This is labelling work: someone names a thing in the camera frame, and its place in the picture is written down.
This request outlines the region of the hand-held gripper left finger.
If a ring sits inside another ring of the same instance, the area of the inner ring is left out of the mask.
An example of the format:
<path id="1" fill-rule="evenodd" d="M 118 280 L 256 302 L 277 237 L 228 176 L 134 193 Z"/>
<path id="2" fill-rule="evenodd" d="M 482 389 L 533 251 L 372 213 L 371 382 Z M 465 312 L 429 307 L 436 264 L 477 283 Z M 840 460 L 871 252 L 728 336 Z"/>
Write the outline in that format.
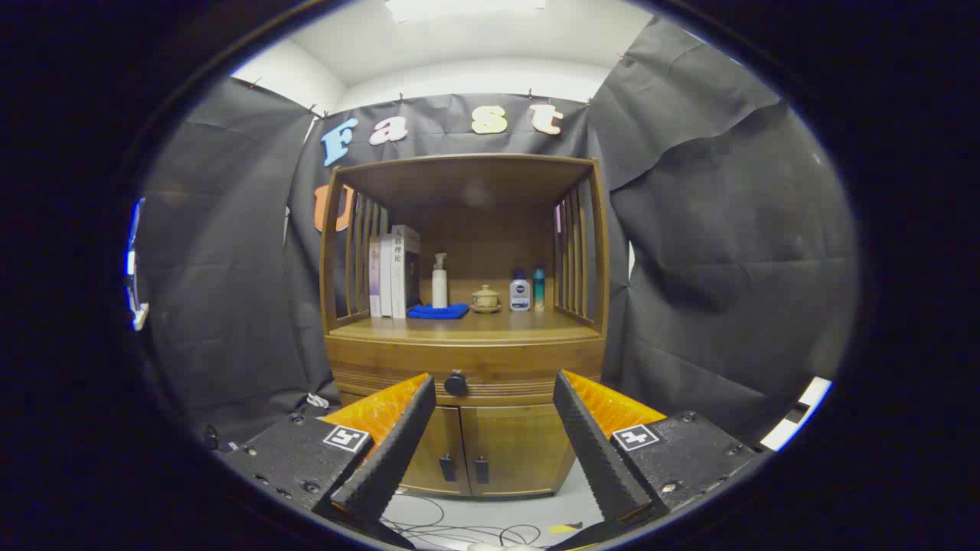
<path id="1" fill-rule="evenodd" d="M 322 517 L 378 523 L 436 407 L 429 373 L 323 415 L 294 412 L 227 454 L 238 474 Z"/>

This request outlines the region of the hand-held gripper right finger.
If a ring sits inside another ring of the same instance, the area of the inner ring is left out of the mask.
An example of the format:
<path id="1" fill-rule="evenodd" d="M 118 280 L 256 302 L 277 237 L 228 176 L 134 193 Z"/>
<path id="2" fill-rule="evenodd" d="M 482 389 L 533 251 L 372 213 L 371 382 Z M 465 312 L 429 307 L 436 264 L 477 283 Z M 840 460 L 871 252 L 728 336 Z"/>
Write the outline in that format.
<path id="1" fill-rule="evenodd" d="M 569 370 L 553 402 L 608 522 L 672 514 L 769 457 L 699 412 L 668 416 Z"/>

